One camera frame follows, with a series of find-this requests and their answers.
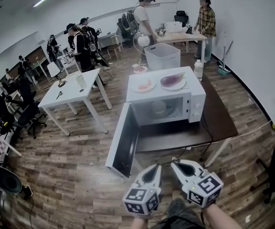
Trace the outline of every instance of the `wood plank floor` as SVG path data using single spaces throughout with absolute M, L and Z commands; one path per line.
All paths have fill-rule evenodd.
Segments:
M 191 44 L 190 54 L 182 50 L 182 66 L 193 65 L 193 52 L 196 46 Z M 107 126 L 109 133 L 104 134 L 96 125 L 93 117 L 83 103 L 74 106 L 79 111 L 73 115 L 63 105 L 53 112 L 70 131 L 66 136 L 51 120 L 47 127 L 38 129 L 37 139 L 23 132 L 24 140 L 17 143 L 17 149 L 23 156 L 10 156 L 13 171 L 24 184 L 29 184 L 34 192 L 34 208 L 31 214 L 34 229 L 126 229 L 130 227 L 132 217 L 122 206 L 122 197 L 134 179 L 130 181 L 112 175 L 105 170 L 104 164 L 109 152 L 122 105 L 126 96 L 128 76 L 132 74 L 131 65 L 138 62 L 139 54 L 134 49 L 122 53 L 125 59 L 110 70 L 116 74 L 107 86 L 106 92 L 113 105 L 108 110 L 99 90 L 91 93 L 91 102 Z M 255 101 L 240 83 L 231 75 L 219 76 L 214 60 L 206 64 L 204 70 L 209 77 L 226 108 L 228 109 L 239 134 L 247 133 L 267 122 Z M 101 73 L 106 82 L 109 75 Z M 39 79 L 37 99 L 41 99 L 52 85 L 51 79 L 42 76 Z M 218 147 L 213 144 L 205 158 Z M 275 145 L 275 133 L 269 125 L 248 136 L 232 141 L 209 167 L 224 181 L 225 187 L 217 204 L 232 216 L 244 229 L 275 229 L 275 196 L 271 204 L 265 205 L 262 187 L 251 193 L 251 185 L 267 178 L 263 168 L 255 163 L 261 157 L 269 163 Z M 186 151 L 184 159 L 198 161 L 206 146 Z M 177 156 L 182 150 L 166 151 L 141 155 L 143 166 L 154 162 L 166 162 Z M 150 223 L 159 221 L 179 189 L 170 166 L 165 166 L 162 175 L 163 200 L 158 213 Z M 5 195 L 2 219 L 12 229 L 30 228 L 29 213 L 32 201 L 24 201 L 22 196 Z M 245 217 L 251 215 L 251 222 Z

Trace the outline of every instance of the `white plastic bin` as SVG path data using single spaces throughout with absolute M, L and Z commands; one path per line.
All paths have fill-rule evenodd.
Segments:
M 159 43 L 145 48 L 149 68 L 159 71 L 181 67 L 181 50 Z

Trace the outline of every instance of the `plate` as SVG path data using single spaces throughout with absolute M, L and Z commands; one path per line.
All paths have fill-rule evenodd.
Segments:
M 175 85 L 173 85 L 173 86 L 171 86 L 171 87 L 166 87 L 166 86 L 163 86 L 163 85 L 161 84 L 161 87 L 162 87 L 163 89 L 167 90 L 167 91 L 179 91 L 179 90 L 181 90 L 182 88 L 184 88 L 185 86 L 186 86 L 186 88 L 188 88 L 188 86 L 187 86 L 187 81 L 186 81 L 186 78 L 185 78 L 185 77 L 183 77 L 183 79 L 182 79 L 179 83 L 177 83 L 177 84 L 175 84 Z
M 142 79 L 131 85 L 133 91 L 137 93 L 146 93 L 151 91 L 156 86 L 156 81 L 154 79 Z
M 145 66 L 139 66 L 138 68 L 143 69 L 143 71 L 134 71 L 135 74 L 142 74 L 147 72 L 148 68 Z

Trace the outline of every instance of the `open microwave door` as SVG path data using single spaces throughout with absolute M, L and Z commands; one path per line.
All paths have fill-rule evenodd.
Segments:
M 139 126 L 130 103 L 125 103 L 115 130 L 105 166 L 123 178 L 130 177 Z

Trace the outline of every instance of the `microwave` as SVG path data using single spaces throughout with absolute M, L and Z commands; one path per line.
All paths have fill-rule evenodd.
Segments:
M 185 79 L 188 82 L 187 88 L 165 92 L 164 89 L 163 91 L 159 88 L 160 85 L 156 85 L 146 93 L 137 93 L 130 89 L 130 85 L 141 80 L 143 75 L 147 74 L 150 77 L 154 76 L 161 79 L 168 74 L 181 72 L 185 72 Z M 154 146 L 153 142 L 155 140 L 144 135 L 147 132 L 147 125 L 150 125 L 150 128 L 156 128 L 157 126 L 161 129 L 172 129 L 176 126 L 180 128 L 192 122 L 199 122 L 205 103 L 205 91 L 190 67 L 173 68 L 146 74 L 131 75 L 129 77 L 127 102 L 123 105 L 105 163 L 107 168 L 123 178 L 129 178 L 131 175 L 136 149 L 139 148 L 140 150 L 141 147 L 145 149 L 147 148 L 145 146 L 153 148 Z M 155 116 L 153 118 L 151 115 L 152 102 L 161 101 L 162 99 L 166 101 L 167 106 L 172 106 L 174 111 L 168 112 L 168 116 L 164 115 L 160 118 Z
M 161 79 L 183 73 L 183 84 L 179 89 L 162 87 Z M 155 87 L 148 92 L 137 92 L 136 86 L 152 81 Z M 144 74 L 130 75 L 127 103 L 139 126 L 188 120 L 190 123 L 201 120 L 206 93 L 190 67 L 172 68 Z

